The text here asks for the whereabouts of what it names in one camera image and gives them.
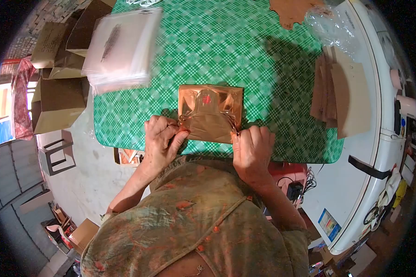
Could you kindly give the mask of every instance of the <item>wooden chair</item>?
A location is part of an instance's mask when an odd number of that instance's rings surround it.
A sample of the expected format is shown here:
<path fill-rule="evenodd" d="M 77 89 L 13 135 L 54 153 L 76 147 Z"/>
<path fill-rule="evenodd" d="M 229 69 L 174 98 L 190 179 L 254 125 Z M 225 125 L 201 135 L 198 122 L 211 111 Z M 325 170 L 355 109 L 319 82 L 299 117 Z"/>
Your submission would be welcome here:
<path fill-rule="evenodd" d="M 59 174 L 59 173 L 61 173 L 63 171 L 66 171 L 68 169 L 71 169 L 71 168 L 76 167 L 75 160 L 73 160 L 74 161 L 74 165 L 70 165 L 70 166 L 65 167 L 63 169 L 58 169 L 58 170 L 55 170 L 55 171 L 52 169 L 54 166 L 66 162 L 67 159 L 62 159 L 62 160 L 59 160 L 59 161 L 56 161 L 56 162 L 52 162 L 51 161 L 51 155 L 53 153 L 55 153 L 55 152 L 58 152 L 60 150 L 65 149 L 67 147 L 72 147 L 72 145 L 74 144 L 73 142 L 67 142 L 67 143 L 62 144 L 59 147 L 56 147 L 54 149 L 48 150 L 49 147 L 51 147 L 51 146 L 53 146 L 53 145 L 55 145 L 55 144 L 57 144 L 59 142 L 62 142 L 62 141 L 65 141 L 65 140 L 64 139 L 61 139 L 61 140 L 58 140 L 58 141 L 54 141 L 53 143 L 50 143 L 48 145 L 45 145 L 42 148 L 39 148 L 40 164 L 42 166 L 43 171 L 46 172 L 46 173 L 48 173 L 48 175 L 50 175 L 50 176 Z"/>

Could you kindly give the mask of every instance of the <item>white rope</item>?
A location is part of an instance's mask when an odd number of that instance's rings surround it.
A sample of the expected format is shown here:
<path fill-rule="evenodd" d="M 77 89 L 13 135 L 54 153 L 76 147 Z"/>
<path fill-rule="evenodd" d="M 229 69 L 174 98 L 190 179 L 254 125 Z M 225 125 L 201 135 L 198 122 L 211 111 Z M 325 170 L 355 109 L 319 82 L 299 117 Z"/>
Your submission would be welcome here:
<path fill-rule="evenodd" d="M 147 8 L 147 7 L 154 5 L 155 3 L 159 3 L 160 1 L 162 0 L 140 0 L 140 1 L 126 0 L 126 3 L 128 5 L 139 4 L 141 7 Z"/>

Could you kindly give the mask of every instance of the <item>concrete floor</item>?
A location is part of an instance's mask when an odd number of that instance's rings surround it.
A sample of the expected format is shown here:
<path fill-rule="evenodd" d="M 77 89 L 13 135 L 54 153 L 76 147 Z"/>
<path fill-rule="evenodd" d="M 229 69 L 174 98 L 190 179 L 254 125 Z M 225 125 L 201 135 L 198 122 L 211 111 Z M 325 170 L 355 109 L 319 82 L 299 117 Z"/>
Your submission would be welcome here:
<path fill-rule="evenodd" d="M 89 97 L 87 108 L 66 129 L 72 135 L 73 157 L 76 167 L 54 176 L 44 173 L 47 186 L 53 192 L 55 202 L 79 225 L 86 218 L 100 225 L 100 214 L 105 214 L 111 200 L 122 189 L 134 168 L 114 162 L 113 148 L 101 145 L 90 131 L 94 130 L 93 103 Z M 39 147 L 61 139 L 61 131 L 37 135 Z M 72 165 L 71 157 L 62 151 L 51 155 L 52 161 L 66 158 L 66 163 L 54 170 Z"/>

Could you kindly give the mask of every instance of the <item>green plaid tablecloth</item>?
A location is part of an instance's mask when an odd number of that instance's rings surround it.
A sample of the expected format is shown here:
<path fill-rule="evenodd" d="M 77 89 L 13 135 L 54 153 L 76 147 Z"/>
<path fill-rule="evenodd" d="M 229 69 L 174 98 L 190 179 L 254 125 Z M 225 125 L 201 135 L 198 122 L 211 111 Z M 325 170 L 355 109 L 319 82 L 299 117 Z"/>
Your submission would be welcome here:
<path fill-rule="evenodd" d="M 242 127 L 276 133 L 275 161 L 333 163 L 343 140 L 310 116 L 315 60 L 321 44 L 304 25 L 279 25 L 268 0 L 163 0 L 151 87 L 94 98 L 97 140 L 144 149 L 144 125 L 153 114 L 177 118 L 181 84 L 245 88 Z M 117 0 L 113 13 L 138 8 Z M 183 154 L 232 157 L 227 144 L 188 141 Z"/>

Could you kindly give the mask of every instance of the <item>hand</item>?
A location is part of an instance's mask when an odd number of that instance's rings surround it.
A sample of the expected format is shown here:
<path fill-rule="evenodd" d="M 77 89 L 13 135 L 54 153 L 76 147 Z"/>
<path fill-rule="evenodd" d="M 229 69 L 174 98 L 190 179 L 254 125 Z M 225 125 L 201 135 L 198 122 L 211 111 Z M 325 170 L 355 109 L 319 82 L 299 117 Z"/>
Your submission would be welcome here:
<path fill-rule="evenodd" d="M 145 121 L 144 126 L 145 157 L 139 167 L 145 175 L 154 179 L 176 158 L 177 151 L 189 131 L 179 131 L 174 119 L 157 115 Z"/>
<path fill-rule="evenodd" d="M 264 184 L 273 184 L 268 172 L 275 135 L 267 127 L 251 126 L 232 135 L 233 165 L 239 177 L 254 190 Z"/>

